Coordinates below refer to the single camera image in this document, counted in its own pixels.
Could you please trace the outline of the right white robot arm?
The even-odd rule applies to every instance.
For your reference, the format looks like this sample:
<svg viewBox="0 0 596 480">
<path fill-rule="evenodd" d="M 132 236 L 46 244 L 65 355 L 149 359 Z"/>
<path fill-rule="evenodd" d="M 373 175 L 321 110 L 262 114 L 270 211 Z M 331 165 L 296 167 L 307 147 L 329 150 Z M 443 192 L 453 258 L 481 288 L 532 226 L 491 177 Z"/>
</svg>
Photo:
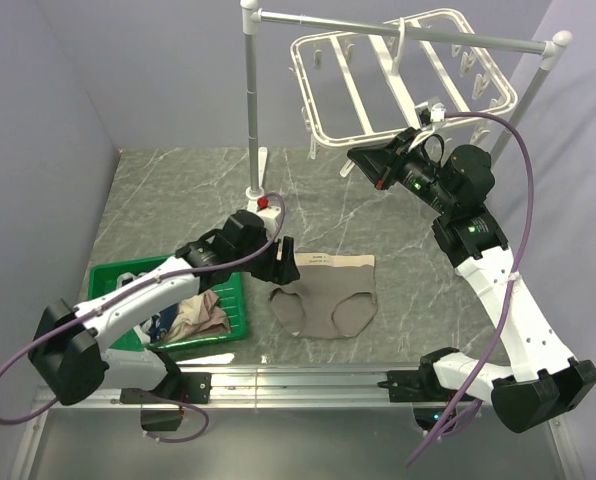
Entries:
<svg viewBox="0 0 596 480">
<path fill-rule="evenodd" d="M 347 157 L 376 189 L 401 184 L 438 212 L 434 238 L 500 329 L 510 364 L 480 364 L 443 348 L 421 358 L 414 380 L 389 373 L 392 401 L 441 401 L 468 382 L 464 399 L 492 405 L 514 433 L 573 410 L 596 383 L 596 367 L 555 334 L 517 270 L 520 255 L 484 204 L 495 184 L 490 154 L 460 145 L 440 163 L 415 142 L 417 134 L 408 128 L 382 146 L 354 147 Z"/>
</svg>

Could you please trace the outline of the taupe beige underwear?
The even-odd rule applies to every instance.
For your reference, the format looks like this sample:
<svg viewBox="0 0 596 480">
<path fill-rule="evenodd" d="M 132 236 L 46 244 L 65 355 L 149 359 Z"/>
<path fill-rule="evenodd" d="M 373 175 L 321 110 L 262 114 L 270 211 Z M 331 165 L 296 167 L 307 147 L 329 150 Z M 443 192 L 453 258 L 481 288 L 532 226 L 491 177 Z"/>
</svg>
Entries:
<svg viewBox="0 0 596 480">
<path fill-rule="evenodd" d="M 373 255 L 298 253 L 300 279 L 271 291 L 269 305 L 296 338 L 358 336 L 378 312 Z"/>
</svg>

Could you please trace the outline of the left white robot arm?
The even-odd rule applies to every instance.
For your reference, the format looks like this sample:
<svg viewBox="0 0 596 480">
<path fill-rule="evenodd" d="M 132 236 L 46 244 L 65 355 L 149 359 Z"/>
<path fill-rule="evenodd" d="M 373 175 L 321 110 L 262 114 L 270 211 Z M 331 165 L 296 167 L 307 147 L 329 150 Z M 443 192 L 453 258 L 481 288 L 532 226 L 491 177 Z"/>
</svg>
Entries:
<svg viewBox="0 0 596 480">
<path fill-rule="evenodd" d="M 97 299 L 46 307 L 28 358 L 58 401 L 74 405 L 99 388 L 146 391 L 167 402 L 180 388 L 180 370 L 148 349 L 115 351 L 124 334 L 164 309 L 226 282 L 234 272 L 277 285 L 298 280 L 294 242 L 280 238 L 285 212 L 239 210 L 224 226 L 180 247 L 152 271 Z"/>
</svg>

